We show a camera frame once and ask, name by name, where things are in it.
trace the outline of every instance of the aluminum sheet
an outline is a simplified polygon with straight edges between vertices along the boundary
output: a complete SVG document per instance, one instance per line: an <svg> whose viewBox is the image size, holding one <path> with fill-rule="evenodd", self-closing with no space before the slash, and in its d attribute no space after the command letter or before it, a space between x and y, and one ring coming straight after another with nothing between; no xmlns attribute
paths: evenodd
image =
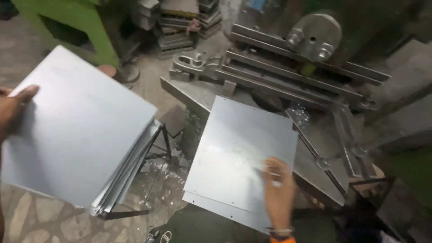
<svg viewBox="0 0 432 243"><path fill-rule="evenodd" d="M184 192L183 200L264 234L269 234L268 227L271 227L271 222L267 214L252 213L190 192Z"/></svg>
<svg viewBox="0 0 432 243"><path fill-rule="evenodd" d="M2 179L88 208L157 108L62 46L11 96L30 84L41 88L3 144Z"/></svg>
<svg viewBox="0 0 432 243"><path fill-rule="evenodd" d="M265 214L262 161L292 169L297 138L291 119L217 96L184 190Z"/></svg>

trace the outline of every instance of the green machine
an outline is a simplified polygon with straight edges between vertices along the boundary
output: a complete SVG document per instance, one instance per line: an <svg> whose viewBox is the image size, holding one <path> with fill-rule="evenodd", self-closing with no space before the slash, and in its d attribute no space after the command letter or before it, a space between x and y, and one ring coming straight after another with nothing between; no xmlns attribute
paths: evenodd
<svg viewBox="0 0 432 243"><path fill-rule="evenodd" d="M13 0L50 49L63 45L95 65L116 69L140 45L142 32L122 0Z"/></svg>

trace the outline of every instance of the logo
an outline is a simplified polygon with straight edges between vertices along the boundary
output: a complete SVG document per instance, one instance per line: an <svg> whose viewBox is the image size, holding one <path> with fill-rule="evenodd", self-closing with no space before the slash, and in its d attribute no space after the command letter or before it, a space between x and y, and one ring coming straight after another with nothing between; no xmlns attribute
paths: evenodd
<svg viewBox="0 0 432 243"><path fill-rule="evenodd" d="M165 232L162 237L161 237L161 243L168 243L172 238L172 233L171 231L167 231Z"/></svg>

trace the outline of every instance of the workbench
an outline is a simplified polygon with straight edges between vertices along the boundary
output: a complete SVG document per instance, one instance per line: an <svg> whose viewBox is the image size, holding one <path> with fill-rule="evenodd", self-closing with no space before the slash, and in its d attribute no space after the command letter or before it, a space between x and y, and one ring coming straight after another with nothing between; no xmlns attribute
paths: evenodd
<svg viewBox="0 0 432 243"><path fill-rule="evenodd" d="M214 83L207 83L198 80L182 82L177 80L167 80L163 77L161 77L161 85L163 89L176 97L202 118L207 118L209 116L214 99L217 95L221 95L223 90L223 86ZM259 108L253 101L251 95L244 90L236 89L236 92L231 99ZM315 133L315 136L311 137L324 137L317 135L318 134ZM328 140L326 144L332 146L335 143ZM342 164L334 165L332 170L334 171L334 174L338 175L338 180L349 180ZM300 137L297 143L293 172L298 186L315 197L318 201L333 207L344 205L344 196L335 186L332 179L330 179L327 172L317 166L315 155L310 152L307 144L305 144Z"/></svg>

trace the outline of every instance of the stone floor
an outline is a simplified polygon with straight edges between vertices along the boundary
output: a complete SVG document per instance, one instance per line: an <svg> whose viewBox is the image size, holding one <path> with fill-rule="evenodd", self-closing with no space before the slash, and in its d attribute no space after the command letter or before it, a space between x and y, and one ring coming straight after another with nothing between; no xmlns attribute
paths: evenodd
<svg viewBox="0 0 432 243"><path fill-rule="evenodd" d="M220 32L199 44L199 50L222 53L228 46ZM132 90L159 108L157 117L175 105L184 105L165 92L159 77L168 75L171 60L161 61L154 51L140 53L135 66L141 78ZM0 85L16 87L46 56L46 45L20 16L10 21L0 21ZM163 146L162 138L157 143ZM67 243L67 242L144 242L148 231L162 225L187 203L182 201L182 185L187 177L187 167L178 165L176 159L159 176L161 160L151 162L149 172L138 173L124 206L114 211L151 208L148 215L102 221L91 217L82 209L45 198L5 183L1 184L1 205L6 222L4 242Z"/></svg>

